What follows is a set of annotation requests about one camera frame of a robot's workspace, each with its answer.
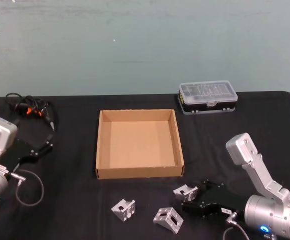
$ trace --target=gray cable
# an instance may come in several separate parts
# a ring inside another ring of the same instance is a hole
[[[24,203],[22,200],[19,199],[19,196],[18,196],[18,190],[19,190],[19,187],[20,187],[21,185],[18,185],[17,188],[16,188],[16,192],[15,192],[15,196],[16,196],[17,201],[19,201],[20,204],[22,204],[22,205],[24,205],[24,206],[26,206],[26,207],[33,207],[33,206],[38,205],[38,204],[43,200],[43,198],[44,198],[44,184],[43,184],[43,182],[41,181],[41,179],[39,178],[39,176],[38,176],[37,174],[33,173],[32,171],[24,170],[24,169],[18,169],[18,171],[32,174],[32,175],[34,175],[34,176],[38,179],[38,181],[39,181],[39,183],[40,183],[40,185],[41,185],[41,197],[40,197],[40,199],[39,199],[37,202],[35,202],[35,203],[31,203],[31,204]]]
[[[238,223],[234,224],[234,226],[237,226],[237,227],[240,229],[240,231],[244,234],[246,240],[250,240],[249,237],[248,237],[248,235],[246,234],[245,230],[244,230],[244,229],[243,229],[243,228],[242,228]],[[227,229],[224,231],[224,234],[223,234],[223,240],[226,240],[226,234],[227,234],[227,232],[230,231],[231,229],[233,229],[233,227],[227,228]]]

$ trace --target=blue led light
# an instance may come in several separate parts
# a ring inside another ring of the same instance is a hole
[[[265,232],[265,233],[269,233],[269,228],[267,226],[261,226],[260,230]]]

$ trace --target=cardboard box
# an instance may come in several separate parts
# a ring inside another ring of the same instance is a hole
[[[173,109],[100,111],[98,179],[173,177],[183,172]]]

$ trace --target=teal wall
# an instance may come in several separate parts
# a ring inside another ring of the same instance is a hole
[[[290,0],[0,0],[0,96],[290,92]]]

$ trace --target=table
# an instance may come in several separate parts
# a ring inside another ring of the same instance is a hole
[[[175,94],[47,97],[57,106],[60,119],[54,150],[37,164],[23,166],[41,177],[45,197],[36,207],[21,206],[11,180],[0,198],[0,240],[221,239],[225,219],[181,212],[172,190],[209,179],[243,196],[256,194],[247,173],[227,153],[225,143],[231,137],[249,133],[273,179],[290,190],[290,93],[239,92],[238,97],[234,112],[202,115],[183,115]],[[183,177],[96,179],[99,111],[119,109],[175,109]],[[12,120],[2,98],[0,116]],[[23,119],[18,137],[37,145],[48,133],[42,121]],[[39,185],[29,181],[27,189],[25,201],[34,202]],[[136,214],[125,223],[110,210],[122,198],[136,201]],[[183,217],[177,235],[152,223],[163,207],[174,207]],[[247,233],[251,239],[262,239],[254,230]],[[227,239],[243,236],[233,230]]]

